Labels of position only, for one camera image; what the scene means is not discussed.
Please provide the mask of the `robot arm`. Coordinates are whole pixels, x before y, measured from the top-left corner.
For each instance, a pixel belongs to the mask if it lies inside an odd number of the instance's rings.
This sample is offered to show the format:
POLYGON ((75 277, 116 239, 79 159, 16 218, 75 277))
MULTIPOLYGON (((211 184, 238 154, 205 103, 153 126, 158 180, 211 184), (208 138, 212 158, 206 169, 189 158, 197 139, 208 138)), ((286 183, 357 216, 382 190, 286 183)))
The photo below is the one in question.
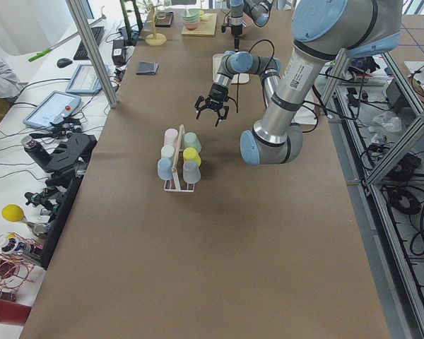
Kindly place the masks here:
POLYGON ((302 129, 293 122, 326 62, 346 49, 350 59, 395 48, 400 40, 401 1, 301 1, 293 14, 293 52, 284 71, 273 57, 227 51, 208 97, 195 109, 212 109, 226 119, 228 88, 233 76, 256 74, 266 96, 266 111, 250 130, 242 132, 240 152, 249 165, 282 164, 302 148, 302 129))
POLYGON ((268 21, 273 1, 237 0, 227 1, 229 12, 225 15, 221 26, 222 32, 230 28, 234 42, 234 50, 240 50, 240 38, 243 36, 244 14, 249 16, 258 27, 264 27, 268 21))

